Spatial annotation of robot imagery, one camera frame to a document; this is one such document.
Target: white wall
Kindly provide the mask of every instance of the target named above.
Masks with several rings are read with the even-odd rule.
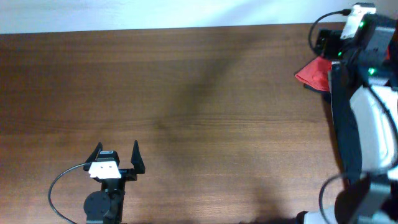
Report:
[[[358,1],[0,0],[0,33],[302,23]],[[398,13],[398,0],[373,2],[378,12]]]

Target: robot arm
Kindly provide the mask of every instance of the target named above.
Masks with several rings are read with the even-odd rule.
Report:
[[[134,168],[119,169],[119,157],[116,151],[102,151],[102,144],[87,159],[83,170],[101,183],[101,190],[91,193],[85,200],[84,210],[87,223],[118,224],[122,222],[124,185],[127,181],[136,181],[137,174],[145,174],[145,165],[134,142],[131,164]]]
[[[370,4],[356,4],[343,31],[323,30],[317,40],[314,51],[345,66],[356,86],[349,104],[365,176],[340,192],[334,207],[306,214],[305,223],[395,223],[381,207],[398,180],[398,62],[395,55],[395,61],[386,60],[387,50],[396,44],[397,21],[375,12]]]

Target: cable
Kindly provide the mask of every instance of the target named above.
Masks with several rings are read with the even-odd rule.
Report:
[[[327,179],[322,184],[321,190],[319,191],[318,203],[319,203],[319,211],[321,212],[322,218],[324,219],[326,224],[331,224],[329,219],[326,217],[325,210],[323,209],[323,193],[325,193],[326,187],[336,179],[345,179],[348,177],[356,177],[358,174],[361,175],[363,173],[364,172],[344,172],[341,174],[336,174],[332,177],[329,177],[329,179]]]
[[[394,119],[392,118],[391,111],[386,107],[386,104],[380,99],[379,95],[377,95],[374,92],[371,85],[369,85],[369,91],[371,92],[372,96],[375,97],[376,101],[380,104],[381,108],[385,112],[388,122],[390,123],[390,125],[392,127],[392,131],[394,132],[395,140],[397,142],[398,141],[398,129],[397,129],[397,126],[395,125]],[[388,167],[386,170],[380,170],[380,171],[381,171],[381,173],[383,173],[383,172],[389,171],[390,169],[395,169],[397,167],[398,167],[398,157],[392,164],[392,167]]]
[[[358,54],[360,53],[360,48],[355,49],[355,51],[353,52],[353,54],[349,57],[347,65],[352,65],[355,58],[358,56]]]
[[[59,217],[61,217],[61,218],[63,218],[64,220],[66,220],[68,223],[77,224],[77,223],[75,223],[74,221],[70,220],[69,218],[63,216],[63,215],[62,215],[60,212],[58,212],[58,210],[54,207],[54,205],[53,205],[53,203],[52,203],[52,201],[51,201],[51,191],[52,191],[52,188],[54,187],[55,183],[57,183],[57,181],[58,181],[63,175],[65,175],[66,173],[68,173],[68,172],[70,172],[70,171],[72,171],[72,170],[74,170],[74,169],[77,169],[77,168],[82,167],[82,166],[85,166],[85,165],[90,165],[90,163],[87,162],[87,163],[75,165],[75,166],[73,166],[73,167],[71,167],[71,168],[69,168],[69,169],[63,171],[60,175],[58,175],[57,178],[55,178],[55,180],[52,182],[52,184],[51,184],[51,186],[50,186],[50,188],[49,188],[48,198],[49,198],[50,207],[51,207],[52,210],[55,212],[55,214],[57,214]]]
[[[309,44],[311,50],[312,50],[317,56],[321,56],[322,53],[321,53],[321,52],[318,52],[317,50],[315,50],[315,48],[314,48],[313,45],[312,45],[311,38],[312,38],[313,29],[315,28],[315,26],[319,23],[319,21],[321,21],[322,19],[324,19],[324,18],[326,18],[326,17],[328,17],[328,16],[332,16],[332,15],[336,15],[336,14],[342,14],[343,16],[348,16],[350,13],[351,13],[351,10],[350,10],[350,9],[343,9],[343,10],[341,10],[341,11],[331,12],[331,13],[328,13],[328,14],[325,14],[325,15],[319,17],[319,19],[317,19],[317,20],[312,24],[312,26],[311,26],[311,28],[310,28],[310,32],[308,33],[308,44]]]

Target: red fabric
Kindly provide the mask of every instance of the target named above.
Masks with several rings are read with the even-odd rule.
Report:
[[[331,68],[331,62],[327,59],[317,57],[306,67],[296,73],[296,78],[312,88],[320,91],[329,90],[328,71]]]

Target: wooden table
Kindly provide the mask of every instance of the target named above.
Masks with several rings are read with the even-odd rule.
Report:
[[[238,223],[318,209],[339,171],[330,107],[294,78],[308,24],[0,35],[0,214],[65,223],[48,187],[98,141],[120,167],[139,141],[125,223]],[[331,186],[332,205],[341,183]],[[83,223],[100,184],[81,169],[53,201]]]

